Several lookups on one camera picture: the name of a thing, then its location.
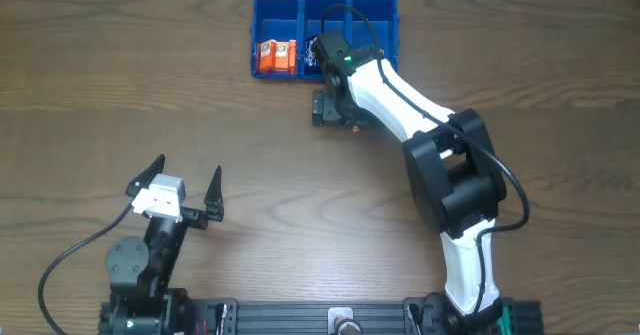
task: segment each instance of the cable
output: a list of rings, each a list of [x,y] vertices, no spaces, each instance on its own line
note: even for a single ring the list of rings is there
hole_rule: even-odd
[[[47,267],[47,270],[45,270],[44,273],[42,274],[42,277],[40,278],[40,283],[38,284],[38,304],[40,305],[40,310],[42,311],[42,315],[44,315],[45,320],[47,320],[47,322],[49,323],[51,328],[58,335],[67,335],[67,333],[65,333],[60,328],[60,326],[58,326],[58,324],[56,324],[56,322],[51,317],[51,314],[49,314],[49,310],[47,310],[47,305],[44,303],[44,285],[47,282],[47,278],[51,274],[51,271],[53,271],[53,269],[59,263],[61,263],[62,260],[66,259],[69,255],[73,254],[76,250],[78,250],[81,247],[87,245],[88,243],[92,242],[93,240],[99,238],[100,236],[106,234],[111,229],[116,227],[116,225],[118,225],[120,223],[120,221],[122,221],[122,219],[124,219],[124,217],[127,215],[127,213],[129,213],[130,210],[131,210],[131,203],[129,203],[124,208],[124,210],[122,211],[122,214],[120,214],[120,216],[118,216],[110,225],[108,225],[104,229],[98,231],[97,233],[91,235],[90,237],[80,241],[78,244],[74,245],[69,250],[67,250],[67,251],[63,252],[62,254],[60,254],[60,256],[58,256],[55,260],[53,260],[53,262],[49,265],[49,267]]]
[[[369,29],[369,32],[371,33],[371,37],[373,38],[373,45],[375,46],[376,50],[378,52],[380,52],[380,43],[378,42],[378,37],[376,36],[375,31],[373,30],[373,26],[371,26],[371,23],[369,22],[369,20],[364,15],[362,15],[361,12],[359,12],[358,10],[354,9],[351,6],[347,6],[347,5],[343,5],[343,4],[335,4],[335,5],[329,6],[327,8],[327,10],[325,10],[324,14],[322,15],[322,23],[321,23],[321,26],[320,26],[322,32],[324,32],[324,21],[325,21],[327,15],[331,11],[333,11],[335,9],[346,9],[346,10],[349,10],[353,14],[355,14],[358,18],[360,18],[360,20],[362,20],[362,22],[364,22],[364,24]],[[465,133],[463,133],[462,131],[454,128],[453,126],[451,126],[451,125],[449,125],[447,123],[444,123],[444,122],[440,121],[439,119],[437,119],[433,115],[429,114],[428,112],[426,112],[425,110],[420,108],[418,105],[416,105],[409,98],[407,98],[400,90],[396,89],[395,86],[393,86],[393,84],[391,84],[391,82],[389,81],[387,76],[384,74],[384,71],[382,70],[382,59],[381,59],[380,56],[376,56],[376,61],[377,61],[377,64],[378,64],[378,71],[380,72],[380,77],[382,78],[382,82],[385,85],[387,85],[394,93],[396,93],[396,95],[398,95],[402,100],[404,100],[409,106],[411,106],[413,109],[415,109],[417,112],[419,112],[424,118],[427,118],[427,119],[433,121],[440,128],[442,128],[442,129],[450,132],[451,134],[459,137],[460,139],[464,140],[467,144],[469,144],[470,146],[472,146],[473,148],[478,150],[480,153],[482,153],[484,156],[486,156],[489,160],[494,162],[500,168],[500,170],[504,173],[504,175],[507,177],[507,179],[509,179],[509,182],[511,182],[511,184],[515,188],[516,192],[518,193],[518,197],[520,197],[520,201],[522,202],[522,218],[520,219],[520,221],[518,221],[516,223],[513,223],[511,225],[496,226],[494,228],[484,229],[484,230],[480,231],[478,233],[478,236],[476,237],[476,246],[478,247],[478,257],[480,259],[480,290],[478,291],[478,301],[476,302],[476,306],[475,306],[475,308],[473,310],[473,315],[475,315],[475,314],[478,313],[478,310],[480,309],[480,305],[482,304],[482,298],[484,296],[484,290],[485,290],[484,289],[484,283],[485,283],[485,280],[486,280],[484,254],[482,252],[482,237],[484,235],[490,234],[490,233],[512,231],[512,230],[516,230],[516,229],[519,229],[519,228],[523,227],[527,223],[527,221],[529,221],[529,213],[530,213],[529,199],[527,198],[527,194],[525,193],[524,189],[522,188],[522,185],[520,184],[520,181],[518,181],[518,179],[515,177],[515,175],[513,175],[511,170],[502,161],[500,161],[497,157],[495,157],[493,154],[491,154],[489,151],[487,151],[484,147],[482,147],[480,144],[478,144],[475,140],[473,140],[470,137],[468,137],[467,135],[465,135]]]

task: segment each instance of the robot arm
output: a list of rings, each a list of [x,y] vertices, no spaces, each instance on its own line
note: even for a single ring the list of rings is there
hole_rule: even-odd
[[[476,237],[494,226],[498,202],[506,196],[500,170],[392,91],[382,80],[378,58],[388,81],[409,100],[493,154],[482,119],[472,110],[454,114],[426,99],[398,76],[377,49],[353,49],[338,31],[319,35],[313,46],[327,79],[325,93],[334,102],[339,121],[348,125],[373,116],[403,143],[416,205],[442,239],[447,266],[445,301],[457,318],[453,327],[482,328],[495,321],[501,302],[492,275],[490,234],[482,238],[485,289],[479,311],[474,313],[481,282]],[[464,154],[466,160],[446,169],[442,160],[453,154]]]

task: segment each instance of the blue plastic container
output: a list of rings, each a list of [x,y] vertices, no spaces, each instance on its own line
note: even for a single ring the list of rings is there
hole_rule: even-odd
[[[263,79],[322,80],[321,73],[309,73],[303,57],[307,39],[320,33],[320,20],[333,4],[353,6],[369,19],[380,47],[395,69],[398,67],[398,0],[253,0],[251,25],[251,74]],[[325,21],[325,31],[340,29],[353,47],[373,44],[366,25],[350,11],[334,10]],[[258,45],[267,40],[296,40],[296,73],[257,72]]]

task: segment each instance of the blue bin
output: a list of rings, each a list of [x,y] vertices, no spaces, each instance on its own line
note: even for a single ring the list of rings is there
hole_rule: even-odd
[[[325,10],[333,4],[353,6],[369,19],[380,41],[380,47],[398,68],[398,0],[253,0],[251,25],[251,74],[262,79],[322,80],[321,73],[308,73],[303,57],[305,41],[320,33],[320,21]],[[366,25],[342,9],[334,10],[325,21],[325,31],[340,29],[354,47],[373,44]],[[267,40],[297,42],[296,73],[257,71],[258,46]]]

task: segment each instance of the wooden table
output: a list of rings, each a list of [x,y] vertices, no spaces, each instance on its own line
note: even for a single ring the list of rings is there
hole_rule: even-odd
[[[223,168],[226,217],[189,231],[172,285],[239,300],[399,300],[442,289],[437,234],[382,130],[311,126],[320,84],[249,73],[253,0],[0,0],[0,327],[51,333],[45,267],[110,223],[158,154],[202,206]],[[640,0],[399,0],[400,74],[477,109],[533,203],[495,236],[501,294],[540,299],[549,333],[640,321]],[[500,224],[518,219],[514,191]],[[46,300],[96,332],[104,256],[130,215],[65,260]]]

